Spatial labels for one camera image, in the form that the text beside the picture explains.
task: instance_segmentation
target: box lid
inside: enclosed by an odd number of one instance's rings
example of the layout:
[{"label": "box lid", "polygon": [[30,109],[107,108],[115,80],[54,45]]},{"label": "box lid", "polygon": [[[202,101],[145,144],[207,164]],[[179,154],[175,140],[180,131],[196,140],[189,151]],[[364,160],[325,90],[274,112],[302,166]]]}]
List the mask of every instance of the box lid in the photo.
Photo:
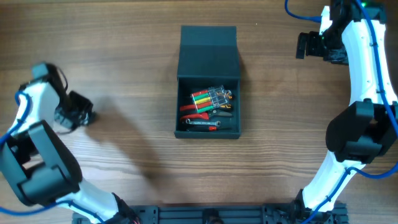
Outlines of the box lid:
[{"label": "box lid", "polygon": [[182,26],[177,78],[241,78],[236,27]]}]

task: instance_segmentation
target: wooden table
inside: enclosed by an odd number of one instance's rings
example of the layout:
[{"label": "wooden table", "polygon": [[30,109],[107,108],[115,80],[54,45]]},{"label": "wooden table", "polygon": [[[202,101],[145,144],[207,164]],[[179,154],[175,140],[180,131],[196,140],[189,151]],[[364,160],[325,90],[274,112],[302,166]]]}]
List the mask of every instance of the wooden table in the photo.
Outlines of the wooden table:
[{"label": "wooden table", "polygon": [[[328,123],[349,103],[346,66],[295,59],[300,32],[319,25],[289,17],[282,0],[131,1],[0,5],[0,130],[11,125],[14,93],[30,67],[53,62],[71,90],[94,103],[99,120],[62,140],[84,176],[131,205],[289,202],[326,154]],[[387,1],[386,49],[398,85],[397,3]],[[294,0],[319,15],[328,0]],[[237,141],[175,139],[181,25],[237,26],[242,68],[242,127]],[[365,171],[381,173],[397,147]],[[398,177],[355,176],[338,198],[350,223],[398,219]],[[0,175],[0,205],[27,210]],[[69,223],[56,208],[34,217],[0,215],[0,223]]]}]

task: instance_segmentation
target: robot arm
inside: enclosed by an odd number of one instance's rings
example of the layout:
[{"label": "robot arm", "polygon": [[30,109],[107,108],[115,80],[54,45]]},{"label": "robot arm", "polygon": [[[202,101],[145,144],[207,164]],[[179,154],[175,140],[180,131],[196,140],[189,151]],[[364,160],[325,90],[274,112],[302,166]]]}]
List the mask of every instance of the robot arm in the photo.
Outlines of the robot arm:
[{"label": "robot arm", "polygon": [[[52,130],[55,120],[70,129],[89,124],[95,115],[92,103],[74,91],[66,94],[56,66],[42,63],[33,68],[33,73],[35,79],[20,87],[29,98],[19,97],[13,126],[22,118],[28,100],[29,114],[0,150],[0,170],[18,199],[28,206],[73,202],[58,206],[78,212],[92,223],[136,218],[116,195],[83,178],[76,159]],[[24,164],[37,154],[43,161],[25,168]]]},{"label": "robot arm", "polygon": [[[329,151],[316,176],[302,192],[303,204],[311,210],[332,193],[346,168],[362,169],[376,156],[384,155],[396,139],[379,94],[376,60],[366,20],[351,1],[333,2],[331,10],[326,6],[322,12],[320,32],[307,34],[307,55],[321,56],[332,63],[349,64],[351,100],[349,107],[329,124],[326,132]],[[397,109],[397,96],[390,83],[384,51],[384,11],[378,4],[369,5],[368,10],[372,12],[372,24],[376,30],[386,98],[390,106]],[[319,212],[333,210],[337,197],[355,173],[351,171]]]}]

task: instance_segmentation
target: open box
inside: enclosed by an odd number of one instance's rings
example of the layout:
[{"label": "open box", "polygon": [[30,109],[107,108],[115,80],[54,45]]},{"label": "open box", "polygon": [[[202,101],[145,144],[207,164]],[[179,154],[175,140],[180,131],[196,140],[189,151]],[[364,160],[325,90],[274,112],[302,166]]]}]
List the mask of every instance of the open box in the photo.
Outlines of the open box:
[{"label": "open box", "polygon": [[[236,45],[236,27],[182,26],[180,58],[178,61],[176,138],[237,139],[241,135],[239,54]],[[230,118],[215,116],[210,121],[221,121],[221,127],[212,132],[187,131],[180,122],[185,112],[181,106],[193,104],[192,93],[223,85],[231,90],[233,109]]]}]

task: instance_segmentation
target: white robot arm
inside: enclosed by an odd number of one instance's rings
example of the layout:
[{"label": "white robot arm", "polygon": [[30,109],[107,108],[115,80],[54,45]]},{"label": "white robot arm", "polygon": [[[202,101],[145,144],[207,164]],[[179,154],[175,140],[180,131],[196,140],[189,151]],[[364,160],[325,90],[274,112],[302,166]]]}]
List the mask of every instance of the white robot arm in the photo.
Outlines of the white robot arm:
[{"label": "white robot arm", "polygon": [[[350,7],[354,6],[347,6],[345,10],[352,10],[349,9]],[[359,170],[362,169],[374,157],[383,155],[396,138],[392,132],[391,124],[386,129],[381,128],[375,122],[378,121],[385,125],[388,119],[386,119],[386,114],[382,106],[383,101],[379,94],[379,80],[377,78],[376,59],[372,46],[373,41],[366,20],[358,18],[346,21],[347,24],[344,24],[343,21],[332,21],[331,17],[333,16],[330,16],[330,7],[326,6],[322,12],[319,38],[321,41],[326,41],[325,36],[331,35],[331,32],[328,33],[328,29],[330,29],[334,22],[340,23],[340,27],[332,27],[332,29],[334,28],[332,32],[338,33],[339,29],[346,25],[341,34],[342,48],[346,52],[346,58],[342,57],[341,52],[339,52],[340,58],[338,58],[338,63],[347,62],[349,64],[351,79],[351,99],[349,106],[351,109],[348,108],[329,125],[326,132],[326,145],[329,151],[316,176],[302,192],[305,207],[312,210],[316,209],[328,195],[331,195],[347,168],[355,167]],[[379,17],[374,17],[374,20],[372,20],[376,31],[386,98],[389,105],[392,106],[397,102],[397,96],[390,83],[386,53],[384,51],[386,25],[381,22],[383,22],[383,18],[380,15]],[[330,52],[333,54],[332,50],[324,52],[324,59],[336,58],[326,55],[327,53],[331,54]],[[355,173],[355,171],[351,171],[347,175],[337,193],[332,198],[328,198],[328,202],[319,209],[319,212],[333,210],[337,197]]]},{"label": "white robot arm", "polygon": [[[12,189],[26,205],[56,203],[92,223],[126,218],[119,212],[126,209],[124,202],[85,180],[75,158],[52,131],[55,120],[70,129],[89,124],[95,115],[93,105],[74,91],[66,95],[56,66],[41,63],[33,73],[35,79],[20,88],[24,94],[19,95],[20,107],[12,127],[21,122],[25,110],[28,115],[0,150],[0,169]],[[44,162],[23,168],[34,154],[40,154]]]}]

